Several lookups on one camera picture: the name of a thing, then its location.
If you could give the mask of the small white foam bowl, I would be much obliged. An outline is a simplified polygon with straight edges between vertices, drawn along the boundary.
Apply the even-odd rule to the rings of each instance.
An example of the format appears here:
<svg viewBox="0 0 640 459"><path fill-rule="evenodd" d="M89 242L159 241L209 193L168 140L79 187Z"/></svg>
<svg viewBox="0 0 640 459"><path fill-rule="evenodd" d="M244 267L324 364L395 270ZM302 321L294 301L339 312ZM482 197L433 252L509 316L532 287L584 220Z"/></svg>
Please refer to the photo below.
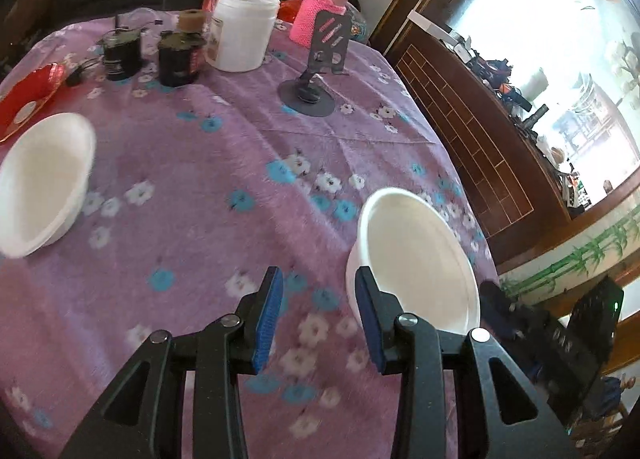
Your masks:
<svg viewBox="0 0 640 459"><path fill-rule="evenodd" d="M20 136L1 164L3 257L27 257L70 230L95 154L93 125L73 112L43 119Z"/></svg>

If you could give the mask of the wooden cabinet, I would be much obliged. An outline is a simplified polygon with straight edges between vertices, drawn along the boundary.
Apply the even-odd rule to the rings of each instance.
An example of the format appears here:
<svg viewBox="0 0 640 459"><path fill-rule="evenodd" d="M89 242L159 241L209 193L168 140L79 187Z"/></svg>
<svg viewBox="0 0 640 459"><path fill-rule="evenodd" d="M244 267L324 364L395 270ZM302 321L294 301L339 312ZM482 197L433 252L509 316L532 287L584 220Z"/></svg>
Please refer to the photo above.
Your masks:
<svg viewBox="0 0 640 459"><path fill-rule="evenodd" d="M534 146L523 140L497 98L454 54L408 19L436 22L450 0L393 0L371 37L398 70L459 171L466 194L504 273L559 247L620 211L639 189L632 173L608 196L571 218Z"/></svg>

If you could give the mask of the purple floral tablecloth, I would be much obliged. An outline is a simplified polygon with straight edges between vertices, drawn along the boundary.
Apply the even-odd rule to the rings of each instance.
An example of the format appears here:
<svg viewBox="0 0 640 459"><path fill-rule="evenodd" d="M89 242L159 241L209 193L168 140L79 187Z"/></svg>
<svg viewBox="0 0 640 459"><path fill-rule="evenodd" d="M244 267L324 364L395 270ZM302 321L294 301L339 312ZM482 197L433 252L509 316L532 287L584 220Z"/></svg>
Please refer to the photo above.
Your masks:
<svg viewBox="0 0 640 459"><path fill-rule="evenodd" d="M393 186L437 210L477 278L495 276L456 152L472 115L417 50L390 66L356 43L344 75L323 77L335 112L306 117L277 94L306 58L280 23L246 74L206 68L171 89L155 60L122 82L93 69L46 108L93 124L96 160L70 231L1 263L1 398L40 456L153 330L204 328L271 265L284 298L270 363L242 383L248 452L390 454L399 382L370 362L346 260L364 201Z"/></svg>

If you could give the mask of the small red plate far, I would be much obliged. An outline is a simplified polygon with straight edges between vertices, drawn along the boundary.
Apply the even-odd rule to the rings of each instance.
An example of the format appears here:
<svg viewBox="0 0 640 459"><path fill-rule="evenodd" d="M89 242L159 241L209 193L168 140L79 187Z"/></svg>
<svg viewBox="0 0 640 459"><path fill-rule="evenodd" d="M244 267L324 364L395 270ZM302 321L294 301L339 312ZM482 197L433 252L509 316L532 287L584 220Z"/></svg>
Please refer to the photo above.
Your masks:
<svg viewBox="0 0 640 459"><path fill-rule="evenodd" d="M18 81L1 100L1 141L20 133L32 117L47 104L65 81L66 68L50 63Z"/></svg>

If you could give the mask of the black phone stand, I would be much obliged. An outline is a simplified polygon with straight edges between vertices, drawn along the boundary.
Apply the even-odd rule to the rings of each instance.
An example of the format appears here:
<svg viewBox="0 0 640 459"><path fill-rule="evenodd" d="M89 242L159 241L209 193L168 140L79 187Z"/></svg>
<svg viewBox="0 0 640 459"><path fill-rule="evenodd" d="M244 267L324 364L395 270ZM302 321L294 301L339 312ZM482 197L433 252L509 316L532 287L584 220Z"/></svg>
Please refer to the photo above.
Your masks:
<svg viewBox="0 0 640 459"><path fill-rule="evenodd" d="M334 97L312 79L329 70L343 75L352 21L346 15L320 11L314 20L307 66L294 80L278 86L282 104L304 116L326 118L333 114Z"/></svg>

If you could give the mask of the white plastic jar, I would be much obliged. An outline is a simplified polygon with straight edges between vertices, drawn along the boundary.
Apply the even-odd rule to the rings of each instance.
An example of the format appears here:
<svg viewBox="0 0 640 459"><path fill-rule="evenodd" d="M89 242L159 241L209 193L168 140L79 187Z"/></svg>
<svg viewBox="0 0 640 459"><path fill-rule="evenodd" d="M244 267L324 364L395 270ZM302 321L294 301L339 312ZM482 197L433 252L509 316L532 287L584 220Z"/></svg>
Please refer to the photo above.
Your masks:
<svg viewBox="0 0 640 459"><path fill-rule="evenodd" d="M257 69L266 54L280 0L217 0L204 56L224 72Z"/></svg>

